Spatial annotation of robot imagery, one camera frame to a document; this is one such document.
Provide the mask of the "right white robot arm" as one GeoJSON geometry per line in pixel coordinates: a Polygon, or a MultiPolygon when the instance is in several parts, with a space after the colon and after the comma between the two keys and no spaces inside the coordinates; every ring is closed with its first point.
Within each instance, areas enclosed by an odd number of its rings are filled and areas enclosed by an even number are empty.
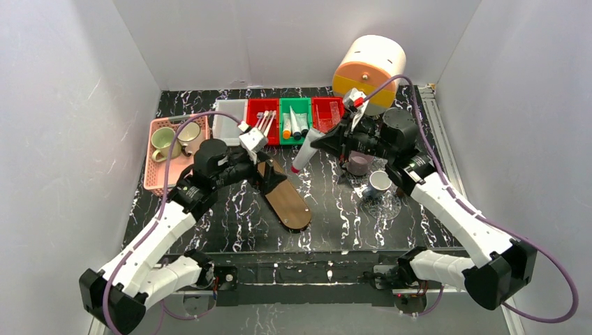
{"type": "Polygon", "coordinates": [[[479,221],[476,210],[459,204],[463,198],[454,195],[430,158],[417,149],[420,127],[407,111],[388,109],[378,130],[367,129],[373,123],[367,116],[355,128],[351,123],[345,114],[329,133],[311,129],[306,142],[337,158],[357,151],[384,159],[392,183],[428,209],[468,253],[463,258],[415,247],[381,278],[400,284],[437,281],[454,286],[488,310],[498,308],[529,284],[536,249],[479,221]]]}

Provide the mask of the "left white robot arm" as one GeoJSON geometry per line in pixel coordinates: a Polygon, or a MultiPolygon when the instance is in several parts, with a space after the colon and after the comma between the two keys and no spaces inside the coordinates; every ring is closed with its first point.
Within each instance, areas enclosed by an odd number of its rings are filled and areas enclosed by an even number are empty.
{"type": "Polygon", "coordinates": [[[205,140],[193,163],[163,195],[161,208],[150,223],[100,270],[87,269],[81,275],[84,309],[114,334],[130,334],[148,309],[172,293],[190,285],[212,288],[216,283],[214,261],[196,249],[159,269],[155,266],[213,207],[220,189],[248,181],[268,194],[286,179],[264,152],[250,154],[222,140],[205,140]]]}

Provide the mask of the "red cap toothpaste tube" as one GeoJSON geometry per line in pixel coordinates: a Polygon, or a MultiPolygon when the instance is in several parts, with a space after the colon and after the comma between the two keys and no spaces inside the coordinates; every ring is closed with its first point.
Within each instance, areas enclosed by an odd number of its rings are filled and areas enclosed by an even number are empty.
{"type": "Polygon", "coordinates": [[[306,165],[311,160],[312,156],[318,151],[318,149],[313,148],[311,146],[311,143],[315,140],[320,139],[323,136],[325,136],[325,134],[315,128],[309,130],[305,137],[303,145],[300,147],[296,157],[292,161],[292,172],[298,174],[306,167],[306,165]]]}

